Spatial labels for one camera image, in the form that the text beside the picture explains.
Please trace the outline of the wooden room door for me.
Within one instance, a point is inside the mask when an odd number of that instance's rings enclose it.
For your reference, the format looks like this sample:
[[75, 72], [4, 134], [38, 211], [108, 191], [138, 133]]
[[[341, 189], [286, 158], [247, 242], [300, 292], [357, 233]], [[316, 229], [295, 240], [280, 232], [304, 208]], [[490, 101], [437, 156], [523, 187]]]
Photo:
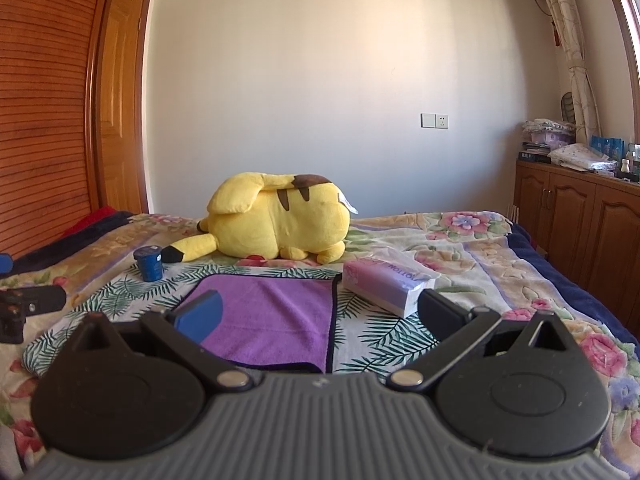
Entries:
[[96, 109], [101, 203], [142, 214], [146, 195], [143, 139], [143, 58], [150, 0], [111, 0]]

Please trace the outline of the small blue cup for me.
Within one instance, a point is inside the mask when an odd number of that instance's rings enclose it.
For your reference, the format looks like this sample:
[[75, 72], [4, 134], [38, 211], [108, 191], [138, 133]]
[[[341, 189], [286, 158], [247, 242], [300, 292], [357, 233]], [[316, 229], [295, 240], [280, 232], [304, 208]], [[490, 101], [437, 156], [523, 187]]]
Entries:
[[162, 248], [156, 245], [143, 246], [134, 251], [134, 261], [142, 280], [153, 283], [163, 278]]

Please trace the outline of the wooden louvered wardrobe door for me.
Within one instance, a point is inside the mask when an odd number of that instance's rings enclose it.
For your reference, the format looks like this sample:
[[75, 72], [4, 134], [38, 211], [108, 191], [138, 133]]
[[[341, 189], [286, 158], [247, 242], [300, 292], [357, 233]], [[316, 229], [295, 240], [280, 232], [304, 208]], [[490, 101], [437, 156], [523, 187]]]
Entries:
[[1, 249], [47, 245], [101, 203], [96, 100], [111, 0], [1, 0]]

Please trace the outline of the palm leaf print cloth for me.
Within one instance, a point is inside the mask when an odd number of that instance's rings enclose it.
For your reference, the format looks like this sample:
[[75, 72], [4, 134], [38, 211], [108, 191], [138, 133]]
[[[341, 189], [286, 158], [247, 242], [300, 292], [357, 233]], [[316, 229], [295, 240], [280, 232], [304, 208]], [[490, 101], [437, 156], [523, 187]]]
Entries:
[[337, 315], [331, 372], [382, 375], [435, 347], [436, 338], [416, 314], [400, 318], [346, 289], [337, 268], [249, 268], [228, 261], [205, 260], [165, 266], [164, 277], [144, 284], [136, 268], [107, 282], [78, 307], [31, 342], [23, 353], [26, 370], [43, 375], [80, 321], [102, 313], [112, 322], [137, 321], [146, 312], [169, 313], [204, 278], [216, 274], [265, 275], [270, 278], [337, 278]]

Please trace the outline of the purple grey microfibre towel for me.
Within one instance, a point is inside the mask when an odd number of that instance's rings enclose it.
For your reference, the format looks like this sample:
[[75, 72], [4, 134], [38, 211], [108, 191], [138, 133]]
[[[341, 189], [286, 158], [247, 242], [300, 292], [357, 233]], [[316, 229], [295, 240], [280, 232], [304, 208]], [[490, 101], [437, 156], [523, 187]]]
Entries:
[[216, 274], [201, 280], [178, 307], [216, 290], [224, 313], [203, 342], [209, 352], [254, 370], [329, 373], [337, 283], [337, 278]]

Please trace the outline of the bottles on cabinet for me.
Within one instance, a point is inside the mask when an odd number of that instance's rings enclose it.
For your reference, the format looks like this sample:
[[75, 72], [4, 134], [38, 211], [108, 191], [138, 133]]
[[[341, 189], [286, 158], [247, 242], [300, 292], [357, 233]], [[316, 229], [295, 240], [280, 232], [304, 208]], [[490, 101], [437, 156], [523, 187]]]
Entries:
[[638, 183], [640, 180], [640, 145], [638, 143], [628, 143], [626, 154], [620, 161], [620, 171], [618, 176], [631, 182]]

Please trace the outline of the purple tissue pack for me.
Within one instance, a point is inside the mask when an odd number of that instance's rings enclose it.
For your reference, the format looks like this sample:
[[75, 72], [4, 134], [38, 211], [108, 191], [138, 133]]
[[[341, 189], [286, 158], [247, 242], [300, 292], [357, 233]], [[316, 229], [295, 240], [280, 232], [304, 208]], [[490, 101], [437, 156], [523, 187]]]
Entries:
[[433, 289], [440, 274], [394, 250], [371, 252], [343, 264], [346, 289], [400, 318], [418, 310], [425, 289]]

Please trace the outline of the yellow Pikachu plush toy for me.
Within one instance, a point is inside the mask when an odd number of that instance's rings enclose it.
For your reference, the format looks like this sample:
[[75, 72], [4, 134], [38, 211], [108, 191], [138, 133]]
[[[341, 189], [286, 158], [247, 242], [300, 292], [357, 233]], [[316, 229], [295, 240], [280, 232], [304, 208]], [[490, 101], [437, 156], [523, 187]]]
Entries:
[[242, 172], [216, 189], [198, 234], [163, 248], [160, 260], [188, 262], [221, 252], [239, 259], [313, 256], [324, 266], [344, 255], [356, 213], [342, 190], [318, 174]]

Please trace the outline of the white folded cloth bundle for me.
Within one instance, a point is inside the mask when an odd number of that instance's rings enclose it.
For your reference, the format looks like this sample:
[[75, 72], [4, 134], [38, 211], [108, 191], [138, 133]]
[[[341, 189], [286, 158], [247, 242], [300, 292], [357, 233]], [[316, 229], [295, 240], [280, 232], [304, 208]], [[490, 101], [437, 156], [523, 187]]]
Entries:
[[618, 163], [608, 155], [602, 154], [584, 144], [567, 144], [548, 154], [552, 164], [577, 168], [584, 171], [615, 171]]

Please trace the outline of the white wall switch socket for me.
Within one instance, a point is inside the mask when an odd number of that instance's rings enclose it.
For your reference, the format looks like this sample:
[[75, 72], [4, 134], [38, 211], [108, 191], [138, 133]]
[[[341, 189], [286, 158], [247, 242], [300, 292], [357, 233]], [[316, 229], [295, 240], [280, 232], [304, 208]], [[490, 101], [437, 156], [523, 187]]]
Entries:
[[421, 115], [421, 127], [425, 129], [447, 129], [448, 116], [432, 113], [423, 113]]

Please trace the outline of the dark blue blanket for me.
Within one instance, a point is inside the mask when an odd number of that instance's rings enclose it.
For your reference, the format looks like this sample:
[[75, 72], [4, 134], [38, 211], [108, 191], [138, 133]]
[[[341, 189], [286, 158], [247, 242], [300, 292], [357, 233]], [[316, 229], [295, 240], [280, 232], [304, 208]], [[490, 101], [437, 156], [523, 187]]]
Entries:
[[548, 259], [541, 255], [529, 232], [518, 223], [511, 223], [511, 233], [506, 236], [509, 247], [518, 257], [530, 263], [542, 277], [549, 281], [570, 307], [602, 322], [620, 341], [639, 345], [639, 341], [618, 317], [605, 307], [591, 292], [587, 292], [578, 281], [563, 274]]

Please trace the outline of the red blanket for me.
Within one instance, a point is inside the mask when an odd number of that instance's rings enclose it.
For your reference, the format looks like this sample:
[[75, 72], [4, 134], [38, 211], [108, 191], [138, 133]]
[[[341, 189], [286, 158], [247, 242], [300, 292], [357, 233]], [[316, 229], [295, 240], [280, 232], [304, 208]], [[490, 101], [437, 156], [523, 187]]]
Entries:
[[73, 234], [77, 234], [78, 232], [87, 229], [89, 226], [93, 226], [94, 224], [106, 219], [110, 218], [113, 214], [117, 214], [117, 210], [111, 206], [104, 206], [94, 211], [91, 211], [90, 214], [87, 214], [85, 217], [82, 217], [75, 224], [66, 229], [61, 237], [65, 238], [71, 236]]

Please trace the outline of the stack of folded linens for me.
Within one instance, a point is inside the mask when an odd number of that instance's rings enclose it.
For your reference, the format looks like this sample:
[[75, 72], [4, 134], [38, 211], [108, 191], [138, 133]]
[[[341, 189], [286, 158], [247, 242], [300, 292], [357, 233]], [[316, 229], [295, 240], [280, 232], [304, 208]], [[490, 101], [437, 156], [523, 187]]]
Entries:
[[536, 118], [521, 126], [522, 147], [519, 160], [550, 164], [549, 154], [576, 142], [576, 127], [570, 122]]

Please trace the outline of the wooden side cabinet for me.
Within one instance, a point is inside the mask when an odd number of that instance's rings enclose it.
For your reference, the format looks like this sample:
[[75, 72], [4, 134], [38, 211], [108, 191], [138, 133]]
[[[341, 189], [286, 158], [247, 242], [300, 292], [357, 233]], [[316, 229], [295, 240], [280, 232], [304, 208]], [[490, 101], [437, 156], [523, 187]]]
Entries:
[[639, 333], [639, 185], [516, 163], [518, 223], [563, 274]]

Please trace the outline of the floral bed quilt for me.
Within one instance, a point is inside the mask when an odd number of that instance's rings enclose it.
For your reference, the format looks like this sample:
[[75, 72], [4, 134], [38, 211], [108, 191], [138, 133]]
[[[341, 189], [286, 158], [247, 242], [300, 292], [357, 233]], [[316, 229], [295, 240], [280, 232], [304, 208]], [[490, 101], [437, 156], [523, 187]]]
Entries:
[[[512, 321], [539, 310], [559, 315], [608, 389], [612, 415], [599, 455], [629, 479], [639, 474], [639, 346], [617, 339], [602, 323], [573, 309], [536, 269], [509, 247], [511, 221], [491, 211], [431, 212], [361, 219], [346, 238], [346, 257], [393, 248], [440, 274], [436, 289], [465, 308], [487, 306]], [[22, 344], [1, 349], [1, 474], [17, 479], [40, 460], [42, 443], [29, 404], [38, 376], [23, 364], [26, 347], [107, 282], [136, 268], [132, 253], [144, 245], [164, 246], [193, 235], [192, 219], [166, 214], [111, 217], [76, 237], [43, 249], [27, 266], [16, 266], [5, 288], [60, 285], [64, 309], [30, 320]], [[314, 259], [243, 261], [211, 255], [198, 261], [228, 261], [249, 268], [330, 268]]]

